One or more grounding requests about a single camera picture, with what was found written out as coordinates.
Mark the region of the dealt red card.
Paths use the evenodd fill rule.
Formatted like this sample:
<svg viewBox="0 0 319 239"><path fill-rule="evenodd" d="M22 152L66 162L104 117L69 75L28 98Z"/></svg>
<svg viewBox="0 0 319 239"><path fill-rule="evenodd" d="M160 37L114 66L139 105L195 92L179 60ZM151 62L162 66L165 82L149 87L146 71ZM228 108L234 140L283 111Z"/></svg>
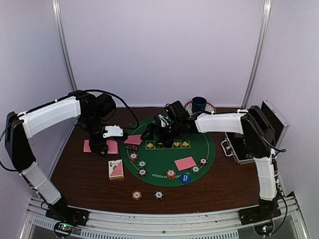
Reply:
<svg viewBox="0 0 319 239"><path fill-rule="evenodd" d="M128 138L124 141L124 144L140 145L143 142L141 136L141 134L129 135Z"/></svg>
<svg viewBox="0 0 319 239"><path fill-rule="evenodd" d="M89 145L89 140L88 140L88 139L84 140L83 152L85 152L85 153L91 152L90 145Z"/></svg>
<svg viewBox="0 0 319 239"><path fill-rule="evenodd" d="M196 162L194 161L192 156L175 160L174 163L175 163L178 171L183 171L183 170L190 169L190 168L196 166Z"/></svg>

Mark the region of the black red triangular dealer button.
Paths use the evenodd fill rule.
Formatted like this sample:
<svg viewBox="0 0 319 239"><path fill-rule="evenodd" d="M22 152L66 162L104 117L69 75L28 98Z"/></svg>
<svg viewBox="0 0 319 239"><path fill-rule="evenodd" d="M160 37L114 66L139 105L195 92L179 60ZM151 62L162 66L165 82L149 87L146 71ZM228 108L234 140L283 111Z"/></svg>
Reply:
<svg viewBox="0 0 319 239"><path fill-rule="evenodd" d="M138 151L138 146L134 144L127 144L125 149L127 150L133 150L133 151Z"/></svg>

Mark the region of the orange chips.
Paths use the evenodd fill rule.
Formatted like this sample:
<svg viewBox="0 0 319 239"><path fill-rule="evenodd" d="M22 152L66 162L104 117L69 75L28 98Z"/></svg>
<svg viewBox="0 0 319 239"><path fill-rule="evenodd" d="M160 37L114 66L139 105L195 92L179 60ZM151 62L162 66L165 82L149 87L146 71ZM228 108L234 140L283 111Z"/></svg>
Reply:
<svg viewBox="0 0 319 239"><path fill-rule="evenodd" d="M166 172L166 177L167 177L168 179L173 179L173 178L175 178L175 176L176 176L176 171L173 170L173 169L169 169L169 170Z"/></svg>
<svg viewBox="0 0 319 239"><path fill-rule="evenodd" d="M138 154L137 153L131 153L129 155L129 159L130 159L131 162L136 161L138 159Z"/></svg>

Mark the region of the green chips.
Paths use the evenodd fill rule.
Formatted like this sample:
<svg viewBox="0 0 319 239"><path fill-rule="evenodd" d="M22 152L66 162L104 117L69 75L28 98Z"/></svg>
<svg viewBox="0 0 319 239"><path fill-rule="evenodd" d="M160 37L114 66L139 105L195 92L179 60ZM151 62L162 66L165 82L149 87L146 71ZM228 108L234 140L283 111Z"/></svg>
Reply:
<svg viewBox="0 0 319 239"><path fill-rule="evenodd" d="M143 167L146 167L147 163L145 161L139 161L138 162L138 167L139 168L143 168Z"/></svg>
<svg viewBox="0 0 319 239"><path fill-rule="evenodd" d="M191 168L191 172L192 172L192 173L195 173L195 174L199 173L199 172L200 172L200 167L198 167L198 166L192 167L192 168Z"/></svg>

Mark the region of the dark chips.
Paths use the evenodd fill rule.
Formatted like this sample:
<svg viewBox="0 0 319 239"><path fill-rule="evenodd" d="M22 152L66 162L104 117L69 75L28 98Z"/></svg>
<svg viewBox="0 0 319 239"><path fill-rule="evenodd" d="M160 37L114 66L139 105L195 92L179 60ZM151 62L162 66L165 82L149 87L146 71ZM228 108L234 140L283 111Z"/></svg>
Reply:
<svg viewBox="0 0 319 239"><path fill-rule="evenodd" d="M198 164L200 166L205 166L208 164L208 160L206 158L201 158L201 159L199 159Z"/></svg>
<svg viewBox="0 0 319 239"><path fill-rule="evenodd" d="M145 177L145 176L147 176L147 170L146 169L140 169L138 172L137 172L137 175L139 176L139 177Z"/></svg>

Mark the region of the blue small blind button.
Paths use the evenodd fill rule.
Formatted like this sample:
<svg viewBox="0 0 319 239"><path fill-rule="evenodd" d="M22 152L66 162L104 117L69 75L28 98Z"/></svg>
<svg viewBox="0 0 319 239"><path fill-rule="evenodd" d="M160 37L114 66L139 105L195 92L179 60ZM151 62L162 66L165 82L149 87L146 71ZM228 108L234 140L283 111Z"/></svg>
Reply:
<svg viewBox="0 0 319 239"><path fill-rule="evenodd" d="M182 184L188 184L191 182L191 175L189 174L181 174L180 177L179 177L179 180Z"/></svg>

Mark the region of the dark red poker chip stack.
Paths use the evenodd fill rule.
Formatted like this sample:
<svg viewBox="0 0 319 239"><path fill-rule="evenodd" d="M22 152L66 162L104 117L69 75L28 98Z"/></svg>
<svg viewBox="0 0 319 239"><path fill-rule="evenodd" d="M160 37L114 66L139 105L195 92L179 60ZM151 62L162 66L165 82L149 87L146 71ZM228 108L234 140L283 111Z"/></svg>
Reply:
<svg viewBox="0 0 319 239"><path fill-rule="evenodd" d="M155 193L154 193L154 197L155 197L157 200L161 200L161 199L163 199L163 197L164 197L164 193L163 193L163 191L161 191L161 190L157 190L157 191L155 191Z"/></svg>

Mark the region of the orange poker chip stack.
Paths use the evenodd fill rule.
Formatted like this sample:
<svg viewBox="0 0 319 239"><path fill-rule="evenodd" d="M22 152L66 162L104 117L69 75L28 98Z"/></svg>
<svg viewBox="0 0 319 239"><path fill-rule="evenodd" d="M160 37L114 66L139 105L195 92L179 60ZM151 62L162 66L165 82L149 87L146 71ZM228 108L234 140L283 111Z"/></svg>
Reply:
<svg viewBox="0 0 319 239"><path fill-rule="evenodd" d="M132 198L133 198L134 200L139 200L139 199L141 199L141 198L142 198L142 193L141 193L141 191L138 191L138 190L133 191L133 192L132 192Z"/></svg>

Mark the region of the red backed card deck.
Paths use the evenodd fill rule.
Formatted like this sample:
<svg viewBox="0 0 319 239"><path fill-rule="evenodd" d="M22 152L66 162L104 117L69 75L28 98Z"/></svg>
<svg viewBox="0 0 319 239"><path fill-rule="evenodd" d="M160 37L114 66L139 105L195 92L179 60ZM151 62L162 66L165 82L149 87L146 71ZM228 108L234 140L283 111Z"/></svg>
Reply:
<svg viewBox="0 0 319 239"><path fill-rule="evenodd" d="M118 143L115 140L107 140L106 145L108 146L107 154L118 154Z"/></svg>

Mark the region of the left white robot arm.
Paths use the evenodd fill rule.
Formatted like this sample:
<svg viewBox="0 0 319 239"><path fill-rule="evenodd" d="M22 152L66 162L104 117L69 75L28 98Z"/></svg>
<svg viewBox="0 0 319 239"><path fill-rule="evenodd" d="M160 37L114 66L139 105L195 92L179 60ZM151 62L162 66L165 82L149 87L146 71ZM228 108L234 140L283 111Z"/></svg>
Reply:
<svg viewBox="0 0 319 239"><path fill-rule="evenodd" d="M13 171L31 185L61 221L69 220L72 211L67 200L37 164L29 140L58 123L78 118L80 126L89 133L91 152L104 156L108 152L107 139L124 136L123 129L118 125L106 126L102 123L102 118L115 107L108 93L96 97L91 91L77 90L26 112L7 115L5 148L14 166Z"/></svg>

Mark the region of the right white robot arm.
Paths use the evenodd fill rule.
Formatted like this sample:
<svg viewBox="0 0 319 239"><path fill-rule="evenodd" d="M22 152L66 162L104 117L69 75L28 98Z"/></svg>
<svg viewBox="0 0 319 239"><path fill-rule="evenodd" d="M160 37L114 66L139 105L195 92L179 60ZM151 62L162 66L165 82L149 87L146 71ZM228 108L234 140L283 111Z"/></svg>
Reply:
<svg viewBox="0 0 319 239"><path fill-rule="evenodd" d="M158 144L172 145L174 139L182 134L231 132L244 136L248 153L253 157L259 179L260 204L256 208L259 219L267 219L274 211L278 190L276 187L275 131L258 106L235 113L211 113L205 110L190 114L176 101L167 104L166 114L158 114L142 133L141 139L156 138Z"/></svg>

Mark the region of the round green poker mat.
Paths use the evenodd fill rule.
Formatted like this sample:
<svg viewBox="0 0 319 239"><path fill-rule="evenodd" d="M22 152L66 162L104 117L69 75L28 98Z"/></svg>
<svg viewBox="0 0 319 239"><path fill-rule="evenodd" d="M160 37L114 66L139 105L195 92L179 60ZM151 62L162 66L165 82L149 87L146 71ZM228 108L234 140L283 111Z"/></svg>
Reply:
<svg viewBox="0 0 319 239"><path fill-rule="evenodd" d="M162 148L155 145L157 138L153 140L143 140L138 145L138 151L125 149L126 144L121 144L121 157L123 164L130 171L130 173L142 182L158 186L158 187L179 187L187 184L182 184L179 180L181 174L191 175L191 182L193 183L205 174L207 174L212 167L215 156L216 146L213 138L209 134L193 134L193 135L182 135L174 140L173 145L170 148ZM138 159L131 162L129 155L131 153L137 153ZM178 171L174 161L182 158L192 156L196 165L200 167L200 172L195 174L190 169ZM208 164L200 166L198 164L199 159L206 158ZM139 168L138 162L145 161L146 167ZM147 176L139 177L137 172L140 169L147 170ZM173 179L166 177L166 172L169 169L176 171L176 176Z"/></svg>

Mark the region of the front aluminium rail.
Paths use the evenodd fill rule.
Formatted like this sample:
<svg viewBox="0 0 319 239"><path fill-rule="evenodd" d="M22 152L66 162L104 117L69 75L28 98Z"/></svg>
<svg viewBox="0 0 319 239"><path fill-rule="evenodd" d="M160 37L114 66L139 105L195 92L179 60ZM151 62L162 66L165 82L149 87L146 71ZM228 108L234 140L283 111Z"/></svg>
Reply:
<svg viewBox="0 0 319 239"><path fill-rule="evenodd" d="M306 224L294 196L279 200L281 215L273 219L275 234L263 237L255 228L262 221L242 224L239 208L190 214L128 214L89 210L86 226L78 226L66 239L310 239ZM31 197L23 215L18 239L58 239L53 232L56 220L47 218L42 200Z"/></svg>

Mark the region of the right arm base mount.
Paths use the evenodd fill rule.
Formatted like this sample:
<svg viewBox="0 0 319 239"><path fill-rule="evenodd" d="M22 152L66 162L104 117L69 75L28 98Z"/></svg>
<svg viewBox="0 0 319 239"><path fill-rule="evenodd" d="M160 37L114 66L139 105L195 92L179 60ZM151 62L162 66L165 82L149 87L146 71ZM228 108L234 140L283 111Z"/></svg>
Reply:
<svg viewBox="0 0 319 239"><path fill-rule="evenodd" d="M241 209L238 211L238 215L241 221L241 225L255 224L263 221L270 221L274 217L281 215L279 209L275 209L273 212L269 210L262 210L259 206Z"/></svg>

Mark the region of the left aluminium frame post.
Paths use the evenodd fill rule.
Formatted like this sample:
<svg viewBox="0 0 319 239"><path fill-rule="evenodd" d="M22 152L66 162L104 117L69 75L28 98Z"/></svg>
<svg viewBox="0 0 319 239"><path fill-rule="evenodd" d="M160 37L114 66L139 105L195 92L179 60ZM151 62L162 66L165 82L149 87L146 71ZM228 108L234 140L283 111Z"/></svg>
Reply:
<svg viewBox="0 0 319 239"><path fill-rule="evenodd" d="M52 0L52 7L53 7L53 14L54 14L55 23L56 23L56 27L58 31L60 47L62 51L62 58L63 58L65 70L66 70L67 79L71 87L71 90L74 92L78 90L78 87L74 78L74 73L73 73L70 56L69 56L69 52L67 48L60 1Z"/></svg>

